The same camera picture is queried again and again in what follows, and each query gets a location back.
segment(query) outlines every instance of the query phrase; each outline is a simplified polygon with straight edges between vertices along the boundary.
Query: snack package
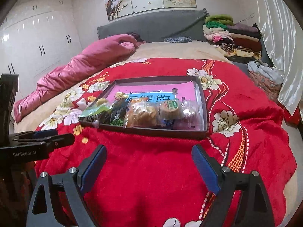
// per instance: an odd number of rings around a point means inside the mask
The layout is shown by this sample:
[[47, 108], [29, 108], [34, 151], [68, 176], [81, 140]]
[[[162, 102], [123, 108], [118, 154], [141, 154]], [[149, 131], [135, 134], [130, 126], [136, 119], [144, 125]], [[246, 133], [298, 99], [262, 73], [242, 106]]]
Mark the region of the snack package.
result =
[[160, 120], [178, 120], [182, 118], [181, 103], [178, 99], [160, 102]]
[[175, 123], [174, 129], [200, 130], [202, 122], [200, 106], [201, 105], [198, 102], [192, 100], [185, 100], [181, 102], [182, 119]]
[[102, 105], [91, 105], [87, 107], [82, 114], [79, 117], [88, 117], [88, 116], [93, 116], [96, 114], [100, 114], [102, 111], [107, 111], [110, 109], [110, 104], [109, 102], [105, 102]]
[[128, 101], [127, 97], [122, 97], [116, 100], [112, 105], [112, 112], [110, 116], [110, 124], [115, 126], [123, 126], [124, 117], [127, 111]]
[[163, 129], [173, 129], [175, 120], [181, 118], [181, 103], [178, 99], [160, 102], [159, 124]]
[[129, 102], [124, 127], [149, 128], [159, 123], [159, 103], [146, 102], [136, 98]]

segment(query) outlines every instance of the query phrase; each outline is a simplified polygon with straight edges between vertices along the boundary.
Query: clear plastic wrap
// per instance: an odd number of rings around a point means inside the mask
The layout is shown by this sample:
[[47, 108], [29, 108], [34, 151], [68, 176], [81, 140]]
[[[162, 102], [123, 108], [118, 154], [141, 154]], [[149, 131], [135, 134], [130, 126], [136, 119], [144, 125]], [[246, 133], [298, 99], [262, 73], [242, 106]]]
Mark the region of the clear plastic wrap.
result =
[[203, 118], [200, 113], [201, 105], [192, 100], [181, 102], [182, 118], [174, 123], [174, 129], [178, 130], [200, 130]]
[[124, 127], [150, 128], [159, 124], [159, 103], [152, 103], [133, 99], [127, 108]]

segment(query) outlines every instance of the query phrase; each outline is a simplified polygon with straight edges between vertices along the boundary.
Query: plastic bag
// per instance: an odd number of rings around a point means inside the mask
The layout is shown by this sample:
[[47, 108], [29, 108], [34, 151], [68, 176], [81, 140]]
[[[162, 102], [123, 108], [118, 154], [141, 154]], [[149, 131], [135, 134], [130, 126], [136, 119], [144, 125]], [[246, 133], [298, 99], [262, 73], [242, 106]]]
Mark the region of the plastic bag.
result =
[[128, 104], [124, 127], [149, 128], [157, 126], [159, 123], [159, 103], [140, 101], [138, 99], [133, 99]]

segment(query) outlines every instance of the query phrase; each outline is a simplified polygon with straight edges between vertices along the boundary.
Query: white wall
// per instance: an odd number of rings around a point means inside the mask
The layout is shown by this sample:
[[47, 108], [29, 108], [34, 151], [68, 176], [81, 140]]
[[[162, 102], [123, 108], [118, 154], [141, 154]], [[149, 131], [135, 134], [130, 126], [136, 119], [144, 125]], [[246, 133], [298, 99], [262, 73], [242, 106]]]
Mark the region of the white wall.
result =
[[[196, 0], [198, 10], [206, 8], [210, 14], [230, 14], [239, 22], [255, 12], [255, 0]], [[108, 24], [104, 0], [72, 0], [73, 13], [83, 48], [98, 40], [97, 27]], [[252, 25], [256, 18], [245, 22]]]

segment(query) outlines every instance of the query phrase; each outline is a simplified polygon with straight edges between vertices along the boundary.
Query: stack of clothes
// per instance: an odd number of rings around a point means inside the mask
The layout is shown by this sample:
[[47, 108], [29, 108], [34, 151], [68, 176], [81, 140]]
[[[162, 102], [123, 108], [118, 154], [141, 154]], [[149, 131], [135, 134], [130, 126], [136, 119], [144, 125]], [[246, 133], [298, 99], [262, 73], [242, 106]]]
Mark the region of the stack of clothes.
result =
[[261, 59], [261, 34], [258, 28], [234, 24], [233, 18], [227, 14], [208, 16], [205, 22], [205, 38], [230, 60], [248, 63]]

